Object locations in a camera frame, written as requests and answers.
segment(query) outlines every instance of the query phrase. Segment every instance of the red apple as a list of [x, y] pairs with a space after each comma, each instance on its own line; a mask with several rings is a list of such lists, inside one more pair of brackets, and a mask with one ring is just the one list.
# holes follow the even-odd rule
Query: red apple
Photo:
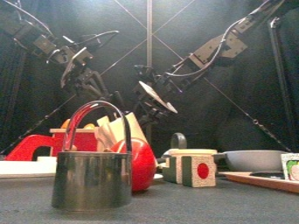
[[[110, 148], [114, 152], [126, 152], [125, 140]], [[148, 143], [132, 137], [132, 191], [142, 191], [152, 184], [154, 177], [154, 154]]]

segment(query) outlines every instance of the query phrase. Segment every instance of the metal rod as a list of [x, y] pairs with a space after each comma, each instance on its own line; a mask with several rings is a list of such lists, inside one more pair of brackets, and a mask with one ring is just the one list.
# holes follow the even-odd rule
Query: metal rod
[[294, 116], [292, 111], [292, 103], [290, 103], [290, 97], [289, 97], [289, 91], [286, 89], [286, 81], [285, 81], [285, 67], [284, 62], [281, 58], [281, 43], [280, 38], [277, 34], [277, 28], [278, 28], [280, 22], [278, 17], [274, 17], [272, 20], [268, 21], [268, 31], [269, 31], [269, 38], [270, 38], [270, 44], [272, 44], [272, 50], [273, 50], [273, 56], [274, 56], [274, 68], [276, 68], [276, 75], [280, 85], [280, 91], [282, 96], [282, 102], [284, 102], [284, 115], [285, 115], [285, 121], [286, 121], [286, 129], [288, 134], [290, 137], [290, 147], [292, 152], [297, 151], [297, 136], [294, 133]]

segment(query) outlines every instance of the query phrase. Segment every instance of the handle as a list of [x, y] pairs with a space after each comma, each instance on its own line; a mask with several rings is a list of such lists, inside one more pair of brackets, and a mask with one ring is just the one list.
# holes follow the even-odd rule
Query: handle
[[226, 157], [226, 153], [225, 152], [221, 152], [221, 153], [216, 153], [212, 155], [213, 156], [213, 162], [214, 164], [222, 159]]
[[172, 134], [170, 149], [186, 149], [186, 140], [182, 133]]
[[126, 153], [132, 152], [132, 143], [130, 143], [130, 130], [129, 130], [129, 124], [126, 121], [126, 117], [124, 116], [122, 112], [118, 110], [118, 108], [109, 102], [106, 101], [90, 101], [86, 104], [84, 104], [74, 114], [72, 115], [69, 119], [69, 124], [65, 130], [65, 136], [63, 136], [63, 141], [62, 141], [62, 151], [70, 151], [70, 146], [73, 143], [73, 138], [74, 138], [74, 132], [76, 128], [78, 127], [80, 121], [85, 114], [92, 111], [93, 109], [97, 108], [112, 108], [117, 114], [120, 115], [122, 124], [124, 124], [124, 136], [125, 136], [125, 151]]

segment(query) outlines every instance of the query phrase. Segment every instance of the pail handle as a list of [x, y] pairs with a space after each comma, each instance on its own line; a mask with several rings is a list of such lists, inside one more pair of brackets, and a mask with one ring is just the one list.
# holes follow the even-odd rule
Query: pail handle
[[132, 152], [130, 130], [129, 130], [129, 124], [126, 121], [126, 117], [124, 116], [120, 109], [112, 103], [109, 103], [106, 101], [90, 101], [77, 109], [77, 111], [74, 112], [74, 114], [72, 115], [72, 117], [69, 119], [69, 124], [68, 124], [66, 130], [65, 130], [65, 136], [63, 136], [61, 150], [70, 151], [70, 146], [72, 146], [73, 139], [74, 139], [76, 128], [78, 127], [80, 121], [81, 121], [82, 117], [85, 116], [85, 114], [97, 108], [110, 108], [120, 115], [122, 125], [124, 125], [125, 151], [126, 151], [126, 153], [130, 153]]

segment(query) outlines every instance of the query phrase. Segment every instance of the red object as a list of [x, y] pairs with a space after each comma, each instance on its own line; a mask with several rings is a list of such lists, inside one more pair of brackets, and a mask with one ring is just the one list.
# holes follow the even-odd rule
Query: red object
[[[58, 140], [57, 144], [50, 149], [50, 156], [57, 157], [62, 148], [62, 141], [65, 135], [65, 129], [50, 129], [51, 136]], [[77, 151], [96, 151], [97, 139], [94, 138], [93, 129], [77, 129], [73, 138], [73, 145], [77, 147]]]
[[205, 179], [209, 176], [209, 167], [204, 163], [197, 166], [197, 174], [201, 179]]
[[31, 161], [33, 152], [38, 147], [55, 147], [58, 139], [50, 136], [30, 135], [15, 145], [7, 156], [6, 161]]
[[[114, 152], [126, 152], [125, 140], [118, 141], [110, 148]], [[154, 177], [154, 154], [148, 143], [132, 138], [132, 191], [142, 191], [152, 184]]]

